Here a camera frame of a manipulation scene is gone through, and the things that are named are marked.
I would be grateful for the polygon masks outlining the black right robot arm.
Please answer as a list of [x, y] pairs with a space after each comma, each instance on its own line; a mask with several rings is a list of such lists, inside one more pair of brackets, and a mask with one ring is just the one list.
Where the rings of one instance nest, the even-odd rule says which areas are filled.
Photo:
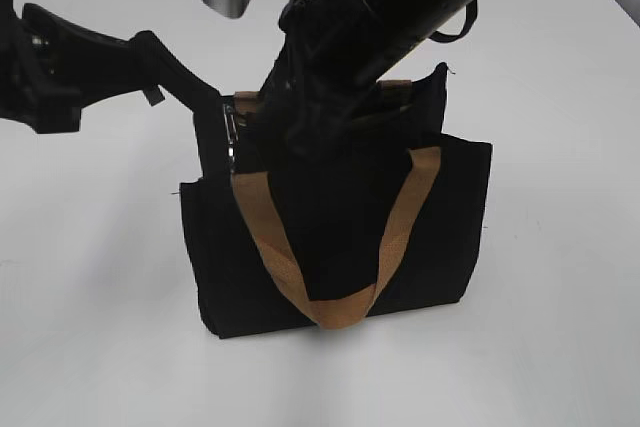
[[456, 41], [439, 27], [477, 0], [289, 0], [279, 26], [285, 44], [264, 85], [259, 120], [295, 154], [331, 150], [348, 119], [366, 111], [378, 79], [427, 39]]

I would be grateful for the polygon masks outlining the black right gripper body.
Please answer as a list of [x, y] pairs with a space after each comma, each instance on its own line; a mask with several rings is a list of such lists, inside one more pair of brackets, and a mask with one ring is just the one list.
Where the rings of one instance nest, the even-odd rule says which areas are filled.
[[394, 66], [391, 36], [366, 0], [289, 0], [285, 43], [262, 88], [259, 131], [301, 157], [326, 157], [376, 81]]

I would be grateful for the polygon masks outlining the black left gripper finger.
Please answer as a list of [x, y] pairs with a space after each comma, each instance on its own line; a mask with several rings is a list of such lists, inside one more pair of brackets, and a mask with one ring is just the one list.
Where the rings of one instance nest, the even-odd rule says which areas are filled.
[[150, 106], [158, 105], [164, 101], [164, 94], [158, 86], [150, 86], [144, 89], [144, 96]]
[[129, 46], [150, 85], [163, 87], [192, 112], [221, 108], [219, 91], [185, 67], [155, 33], [140, 31], [129, 40]]

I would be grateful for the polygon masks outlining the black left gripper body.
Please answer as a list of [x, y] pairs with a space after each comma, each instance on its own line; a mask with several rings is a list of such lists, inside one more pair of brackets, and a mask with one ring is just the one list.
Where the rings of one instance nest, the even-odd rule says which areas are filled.
[[131, 47], [27, 3], [1, 0], [1, 117], [38, 134], [80, 130], [82, 110], [131, 91]]

